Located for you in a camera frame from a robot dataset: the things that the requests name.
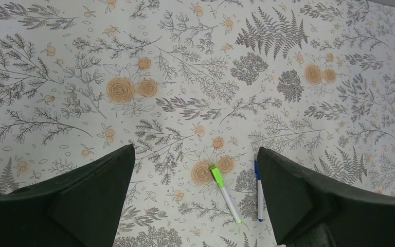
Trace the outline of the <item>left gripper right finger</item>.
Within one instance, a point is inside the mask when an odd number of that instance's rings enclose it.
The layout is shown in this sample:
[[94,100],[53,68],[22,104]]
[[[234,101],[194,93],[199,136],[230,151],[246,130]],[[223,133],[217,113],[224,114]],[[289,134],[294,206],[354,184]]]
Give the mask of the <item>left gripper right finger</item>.
[[395,246],[395,197],[339,182],[263,147],[257,163],[278,245]]

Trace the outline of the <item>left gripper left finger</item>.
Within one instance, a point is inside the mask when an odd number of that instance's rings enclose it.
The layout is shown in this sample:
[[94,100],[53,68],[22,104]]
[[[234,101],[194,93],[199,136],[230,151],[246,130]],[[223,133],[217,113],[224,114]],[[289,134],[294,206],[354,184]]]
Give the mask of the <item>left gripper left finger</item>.
[[135,164],[132,145],[0,193],[0,246],[112,246]]

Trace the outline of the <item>white pen green tip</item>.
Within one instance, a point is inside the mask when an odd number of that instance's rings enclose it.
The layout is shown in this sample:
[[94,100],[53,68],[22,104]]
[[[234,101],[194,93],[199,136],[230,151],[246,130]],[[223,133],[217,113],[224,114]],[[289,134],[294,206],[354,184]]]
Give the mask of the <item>white pen green tip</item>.
[[243,220],[241,219],[241,216],[238,212],[238,210],[236,209],[236,206],[234,205],[233,200],[231,199],[230,194],[228,193],[228,190],[226,187],[220,187],[220,191],[221,194],[234,218],[234,221],[237,225],[242,225],[243,224]]

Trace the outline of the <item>blue capped white pen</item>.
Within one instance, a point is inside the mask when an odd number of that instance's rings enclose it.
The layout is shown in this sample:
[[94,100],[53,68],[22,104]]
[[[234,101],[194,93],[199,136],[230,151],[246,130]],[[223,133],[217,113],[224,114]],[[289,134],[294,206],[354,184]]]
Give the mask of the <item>blue capped white pen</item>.
[[255,172],[257,180],[260,181],[261,180],[261,176],[260,176],[259,165],[258,165],[258,161],[257,160],[254,160],[254,172]]

